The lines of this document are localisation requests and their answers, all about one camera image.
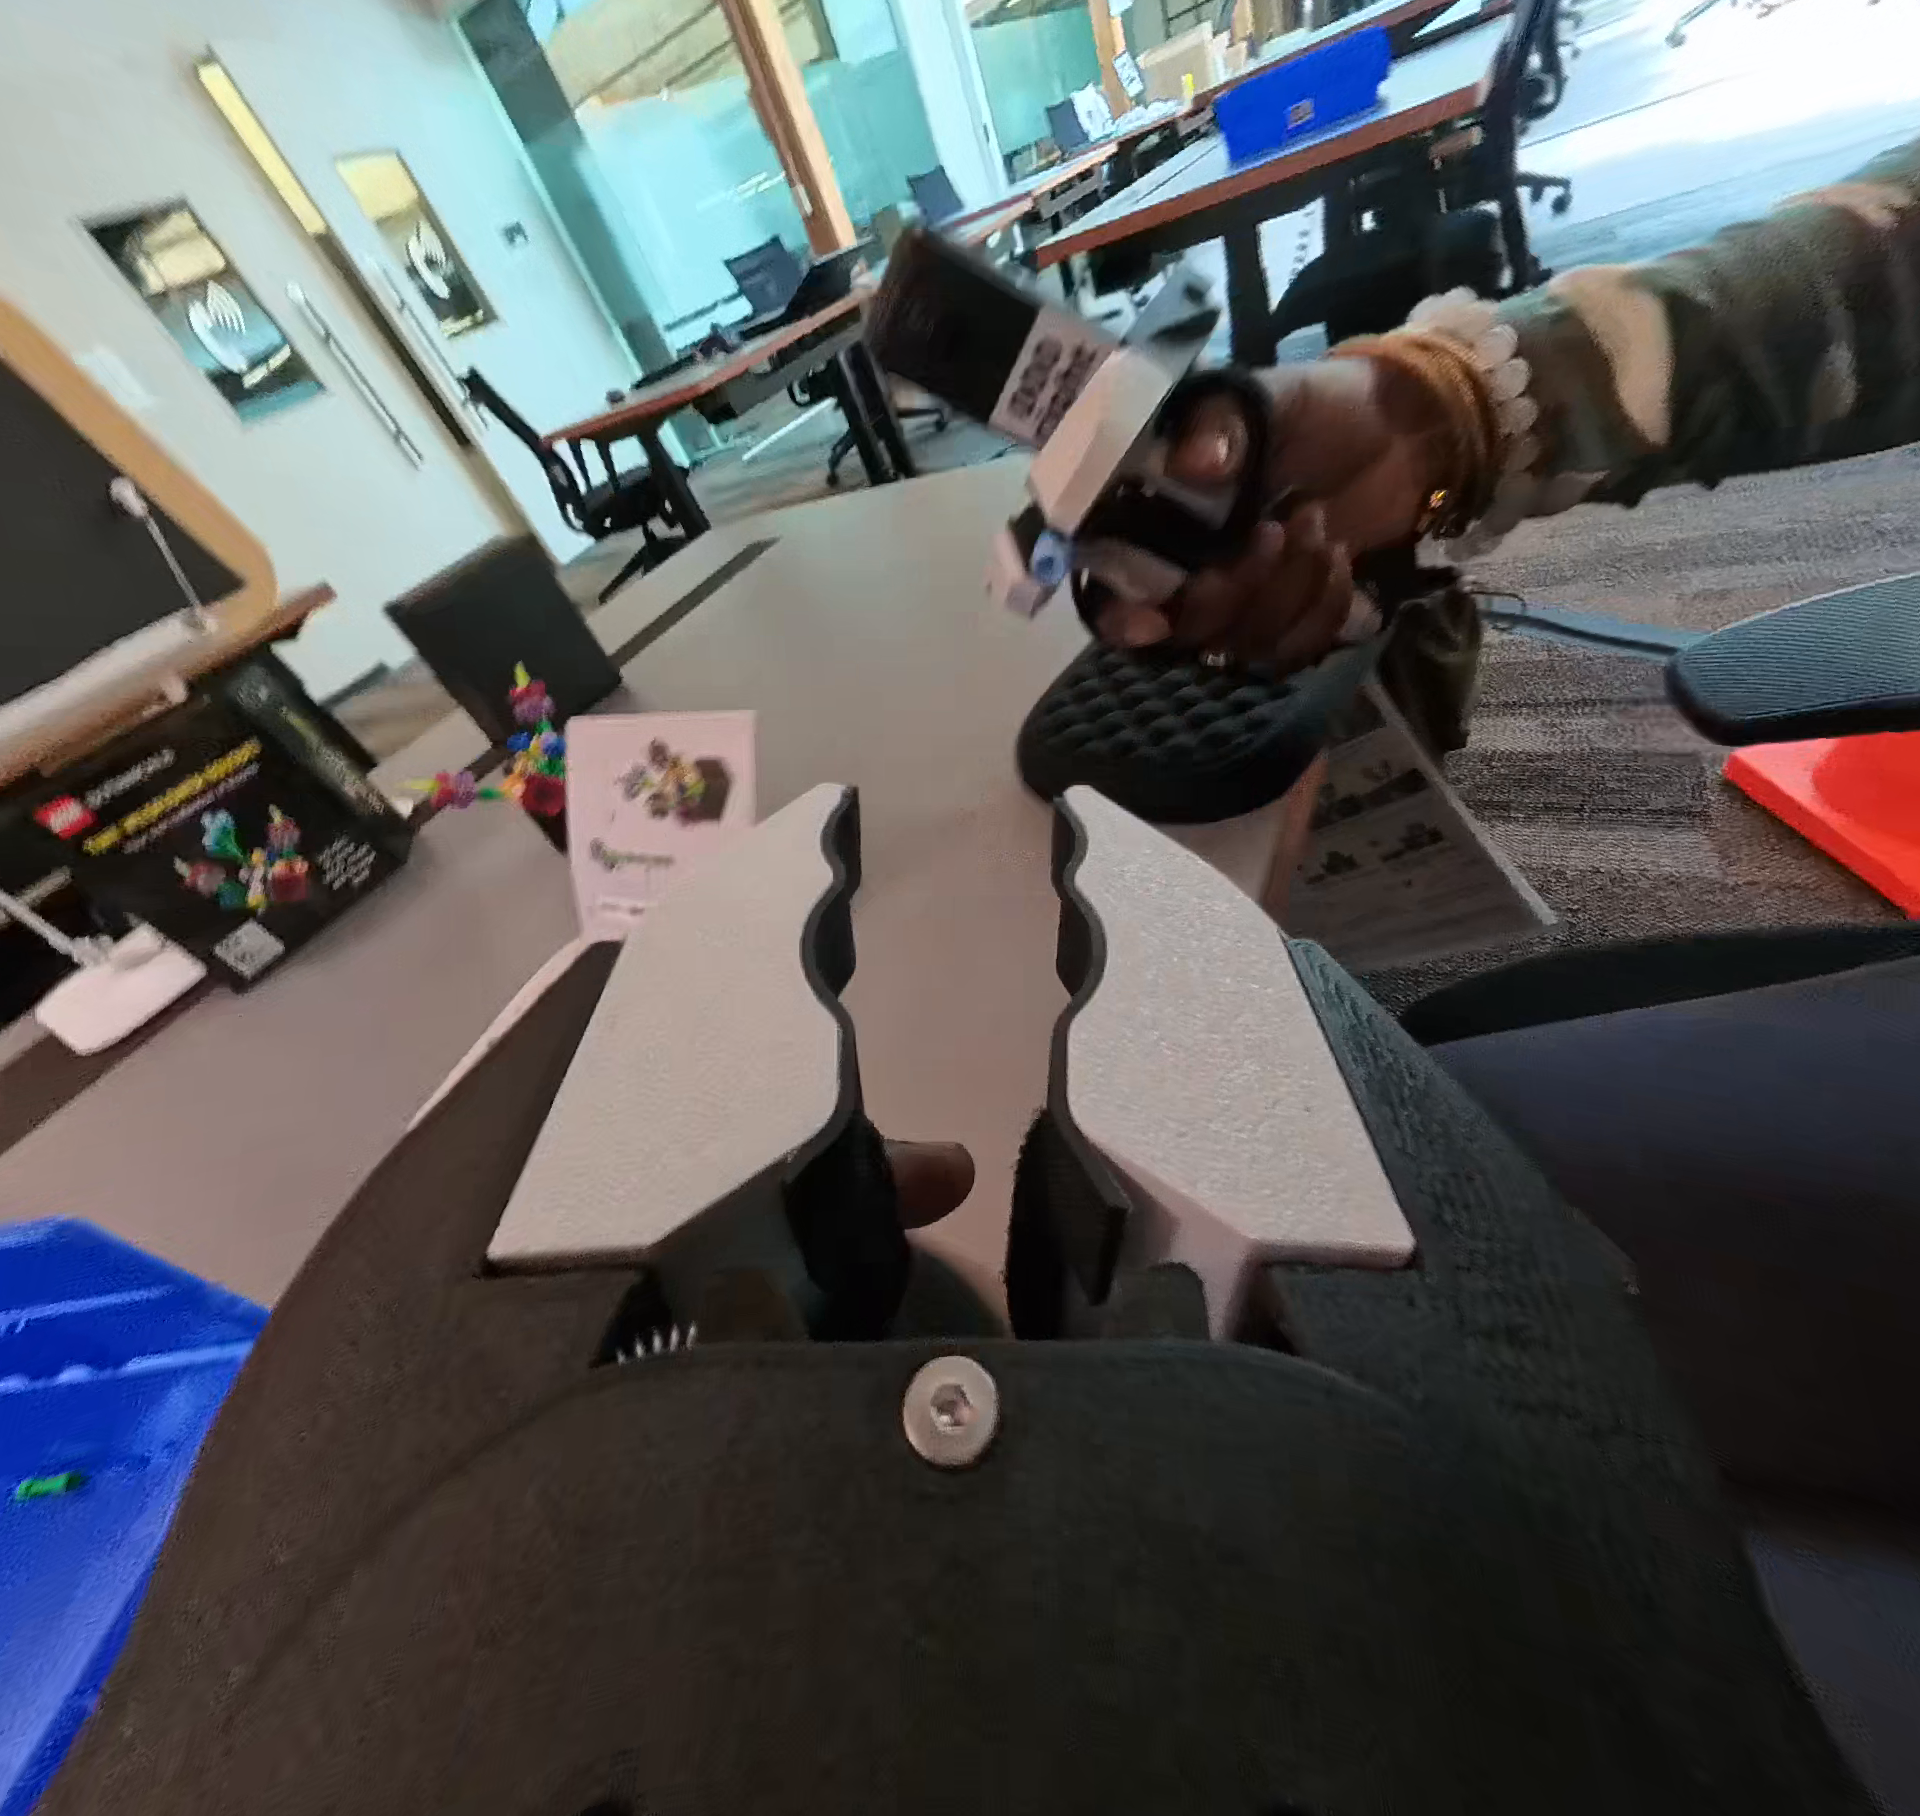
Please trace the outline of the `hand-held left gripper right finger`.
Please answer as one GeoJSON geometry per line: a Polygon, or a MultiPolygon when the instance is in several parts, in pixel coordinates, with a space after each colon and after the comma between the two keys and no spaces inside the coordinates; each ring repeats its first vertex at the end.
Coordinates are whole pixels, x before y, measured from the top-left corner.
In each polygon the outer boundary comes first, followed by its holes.
{"type": "Polygon", "coordinates": [[[1013,1327],[1242,1332],[1269,1268],[1406,1273],[1414,1229],[1280,926],[1099,789],[1054,805],[1042,1110],[1013,1171],[1013,1327]]]}

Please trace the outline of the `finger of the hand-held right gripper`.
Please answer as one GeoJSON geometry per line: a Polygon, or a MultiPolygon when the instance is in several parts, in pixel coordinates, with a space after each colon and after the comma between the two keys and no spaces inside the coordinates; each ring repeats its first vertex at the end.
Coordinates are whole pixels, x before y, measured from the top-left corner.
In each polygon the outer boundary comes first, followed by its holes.
{"type": "Polygon", "coordinates": [[[985,429],[1023,460],[1023,500],[994,539],[991,594],[1034,617],[1067,586],[1166,606],[1216,540],[1216,503],[1166,482],[1178,373],[1143,350],[1023,347],[985,429]]]}

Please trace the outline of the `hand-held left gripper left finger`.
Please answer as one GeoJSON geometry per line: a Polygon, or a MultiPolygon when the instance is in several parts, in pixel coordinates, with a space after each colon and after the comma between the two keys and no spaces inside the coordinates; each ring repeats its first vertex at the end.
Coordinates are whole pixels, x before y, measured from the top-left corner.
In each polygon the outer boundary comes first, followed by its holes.
{"type": "Polygon", "coordinates": [[[702,857],[628,934],[490,1229],[490,1273],[628,1268],[671,1325],[759,1268],[870,1325],[853,980],[861,801],[821,785],[702,857]]]}

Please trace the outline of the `lego flower bouquet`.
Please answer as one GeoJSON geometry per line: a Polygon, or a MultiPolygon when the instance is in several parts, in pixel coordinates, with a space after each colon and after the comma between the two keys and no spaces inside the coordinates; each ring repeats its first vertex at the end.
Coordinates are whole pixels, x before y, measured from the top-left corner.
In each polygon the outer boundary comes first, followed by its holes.
{"type": "Polygon", "coordinates": [[[504,737],[504,764],[497,774],[472,775],[465,771],[441,771],[423,779],[410,779],[408,795],[431,814],[469,812],[479,801],[507,805],[534,829],[540,829],[557,853],[569,853],[565,726],[557,724],[557,705],[546,683],[534,679],[519,660],[507,684],[507,717],[513,730],[504,737]]]}

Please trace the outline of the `large blue plastic bin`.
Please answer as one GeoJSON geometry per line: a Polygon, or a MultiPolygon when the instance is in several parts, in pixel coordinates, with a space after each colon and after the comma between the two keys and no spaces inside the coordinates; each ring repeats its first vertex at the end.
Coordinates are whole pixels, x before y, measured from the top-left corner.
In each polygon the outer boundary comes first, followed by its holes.
{"type": "Polygon", "coordinates": [[[81,1220],[3,1224],[3,1814],[31,1814],[270,1312],[81,1220]],[[69,1498],[9,1504],[36,1470],[69,1498]]]}

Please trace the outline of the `black lego set box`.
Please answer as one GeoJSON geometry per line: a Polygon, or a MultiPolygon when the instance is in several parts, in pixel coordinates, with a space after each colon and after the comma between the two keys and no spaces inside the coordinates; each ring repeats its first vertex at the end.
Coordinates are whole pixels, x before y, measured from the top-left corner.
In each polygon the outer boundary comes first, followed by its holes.
{"type": "Polygon", "coordinates": [[[344,730],[262,657],[16,785],[3,829],[230,991],[291,963],[415,852],[344,730]]]}

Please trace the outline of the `person's left hand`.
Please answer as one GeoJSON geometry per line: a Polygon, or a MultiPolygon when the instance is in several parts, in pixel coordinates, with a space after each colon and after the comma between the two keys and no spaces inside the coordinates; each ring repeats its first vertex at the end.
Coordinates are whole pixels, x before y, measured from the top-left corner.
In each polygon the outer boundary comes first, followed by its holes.
{"type": "Polygon", "coordinates": [[[884,1164],[906,1229],[931,1229],[972,1197],[975,1164],[961,1142],[884,1138],[884,1164]]]}

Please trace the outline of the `long wooden desk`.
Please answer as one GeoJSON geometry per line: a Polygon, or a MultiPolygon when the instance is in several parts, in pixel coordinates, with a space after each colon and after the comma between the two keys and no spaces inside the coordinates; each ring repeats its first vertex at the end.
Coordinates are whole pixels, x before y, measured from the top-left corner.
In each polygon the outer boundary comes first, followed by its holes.
{"type": "Polygon", "coordinates": [[[679,533],[699,539],[709,530],[709,517],[690,492],[685,469],[665,455],[663,429],[685,411],[720,411],[720,418],[743,414],[785,388],[826,377],[829,402],[853,432],[868,482],[913,482],[918,469],[862,338],[872,297],[876,278],[856,278],[853,287],[826,311],[720,359],[690,362],[648,381],[600,414],[540,432],[535,446],[609,455],[613,442],[635,441],[645,449],[648,476],[674,508],[679,533]]]}

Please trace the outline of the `white printed sheet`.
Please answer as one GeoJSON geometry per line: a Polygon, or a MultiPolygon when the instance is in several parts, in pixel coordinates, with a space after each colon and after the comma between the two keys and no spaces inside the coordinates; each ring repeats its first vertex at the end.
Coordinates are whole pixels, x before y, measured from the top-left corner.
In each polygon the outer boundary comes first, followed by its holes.
{"type": "Polygon", "coordinates": [[[1317,795],[1273,922],[1356,976],[1501,948],[1555,911],[1488,841],[1367,679],[1329,726],[1317,795]]]}

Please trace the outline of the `blue bin on desk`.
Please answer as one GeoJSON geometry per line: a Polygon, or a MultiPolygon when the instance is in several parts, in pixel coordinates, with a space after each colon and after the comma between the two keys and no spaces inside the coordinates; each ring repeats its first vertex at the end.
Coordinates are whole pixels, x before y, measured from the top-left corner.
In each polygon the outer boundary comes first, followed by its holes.
{"type": "Polygon", "coordinates": [[[1247,71],[1213,98],[1213,130],[1229,169],[1257,164],[1367,117],[1388,67],[1388,32],[1367,24],[1247,71]]]}

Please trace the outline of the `large black block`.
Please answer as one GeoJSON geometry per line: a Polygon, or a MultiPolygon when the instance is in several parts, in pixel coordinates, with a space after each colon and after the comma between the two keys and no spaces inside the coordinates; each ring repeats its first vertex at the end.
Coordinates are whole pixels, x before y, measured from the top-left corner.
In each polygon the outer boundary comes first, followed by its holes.
{"type": "Polygon", "coordinates": [[[545,688],[557,724],[622,688],[616,665],[571,606],[535,533],[497,533],[381,610],[496,749],[524,726],[519,671],[545,688]]]}

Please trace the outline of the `orange plastic wedge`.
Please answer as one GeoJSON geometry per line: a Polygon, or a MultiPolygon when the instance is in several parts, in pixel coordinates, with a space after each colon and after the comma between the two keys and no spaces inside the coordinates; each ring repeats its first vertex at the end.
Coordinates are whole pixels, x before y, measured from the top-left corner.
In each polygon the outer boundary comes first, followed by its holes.
{"type": "Polygon", "coordinates": [[[1723,779],[1915,922],[1915,730],[1734,749],[1723,779]]]}

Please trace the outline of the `wood edged black board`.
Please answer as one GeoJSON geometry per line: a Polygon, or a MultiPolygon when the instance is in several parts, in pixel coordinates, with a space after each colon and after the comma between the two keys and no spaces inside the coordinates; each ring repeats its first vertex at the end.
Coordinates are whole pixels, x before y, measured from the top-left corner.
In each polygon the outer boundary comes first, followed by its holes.
{"type": "Polygon", "coordinates": [[[291,640],[262,540],[3,304],[3,787],[53,774],[291,640]]]}

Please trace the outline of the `wooden post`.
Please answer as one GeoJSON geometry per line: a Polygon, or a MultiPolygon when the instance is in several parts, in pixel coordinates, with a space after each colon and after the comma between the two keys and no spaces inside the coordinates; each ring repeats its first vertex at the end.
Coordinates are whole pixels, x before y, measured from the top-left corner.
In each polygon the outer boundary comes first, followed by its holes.
{"type": "Polygon", "coordinates": [[[768,136],[785,190],[816,257],[853,251],[856,230],[831,174],[829,144],[785,47],[775,0],[717,0],[741,54],[753,120],[768,136]]]}

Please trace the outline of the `wall picture frame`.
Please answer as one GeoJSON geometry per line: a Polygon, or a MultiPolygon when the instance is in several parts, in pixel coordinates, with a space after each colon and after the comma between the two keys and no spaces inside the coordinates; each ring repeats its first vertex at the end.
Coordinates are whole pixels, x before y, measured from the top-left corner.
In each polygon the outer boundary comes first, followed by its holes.
{"type": "Polygon", "coordinates": [[[85,219],[85,232],[234,418],[266,423],[321,396],[303,347],[189,201],[85,219]]]}
{"type": "Polygon", "coordinates": [[[401,325],[436,343],[452,343],[497,325],[490,297],[401,150],[348,150],[333,157],[333,174],[377,240],[374,275],[401,325]]]}

